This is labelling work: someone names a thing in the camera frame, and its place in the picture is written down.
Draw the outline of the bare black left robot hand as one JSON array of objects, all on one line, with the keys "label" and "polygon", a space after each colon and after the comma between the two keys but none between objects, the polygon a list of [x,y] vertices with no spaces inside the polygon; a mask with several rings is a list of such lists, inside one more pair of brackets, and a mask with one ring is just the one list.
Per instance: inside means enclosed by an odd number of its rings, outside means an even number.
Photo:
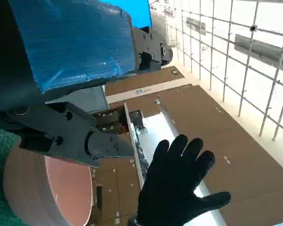
[{"label": "bare black left robot hand", "polygon": [[120,7],[98,0],[0,0],[0,129],[21,148],[98,167],[133,146],[70,102],[97,87],[172,61],[162,35],[132,25]]}]

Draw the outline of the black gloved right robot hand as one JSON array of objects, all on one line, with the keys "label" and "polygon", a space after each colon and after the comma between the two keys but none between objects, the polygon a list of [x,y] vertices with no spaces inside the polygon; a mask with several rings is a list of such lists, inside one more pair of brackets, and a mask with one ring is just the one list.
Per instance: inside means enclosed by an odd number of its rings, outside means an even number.
[{"label": "black gloved right robot hand", "polygon": [[215,164],[213,152],[202,152],[203,141],[179,135],[159,142],[139,194],[135,222],[141,226],[183,226],[199,215],[226,206],[223,191],[198,197],[194,191]]}]

